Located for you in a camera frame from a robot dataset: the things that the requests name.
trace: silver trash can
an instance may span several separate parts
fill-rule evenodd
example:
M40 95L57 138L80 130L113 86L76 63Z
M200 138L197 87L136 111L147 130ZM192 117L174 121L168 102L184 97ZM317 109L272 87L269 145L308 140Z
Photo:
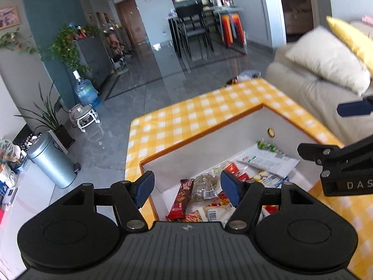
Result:
M35 140L27 155L61 189L68 187L80 170L79 163L74 164L48 132Z

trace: rolling stool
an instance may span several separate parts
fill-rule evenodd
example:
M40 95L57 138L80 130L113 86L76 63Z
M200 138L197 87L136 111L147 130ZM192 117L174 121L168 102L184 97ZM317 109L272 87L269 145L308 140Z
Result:
M83 133L85 133L85 128L93 122L100 123L98 113L93 109L91 105L78 107L74 115L74 120L76 120L79 129Z

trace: tablecloth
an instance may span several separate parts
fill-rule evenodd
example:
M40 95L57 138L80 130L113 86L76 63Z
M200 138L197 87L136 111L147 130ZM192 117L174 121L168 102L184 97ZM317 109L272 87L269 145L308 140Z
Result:
M139 163L146 157L258 105L270 107L321 144L343 146L318 120L282 91L264 79L253 79L134 119L129 132L126 179L135 181L141 176ZM360 278L372 280L373 196L326 198L321 192L320 183L312 192L355 227L359 246L349 268ZM152 226L154 215L149 201L141 213L148 225Z

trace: black plant pot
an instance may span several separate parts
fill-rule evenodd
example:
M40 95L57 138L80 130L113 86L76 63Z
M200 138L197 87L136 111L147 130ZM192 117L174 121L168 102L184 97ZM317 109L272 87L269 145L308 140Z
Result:
M60 125L54 132L65 148L69 148L75 142L63 125Z

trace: box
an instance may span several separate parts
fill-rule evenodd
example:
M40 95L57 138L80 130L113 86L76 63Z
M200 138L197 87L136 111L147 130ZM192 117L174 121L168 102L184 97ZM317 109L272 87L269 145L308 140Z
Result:
M268 130L275 133L271 138ZM290 157L300 159L289 174L290 181L309 191L319 180L322 167L304 161L297 152L300 143L319 143L282 115L259 105L206 131L183 140L140 162L141 172L155 174L151 205L156 220L165 220L181 179L193 178L230 159L264 139Z

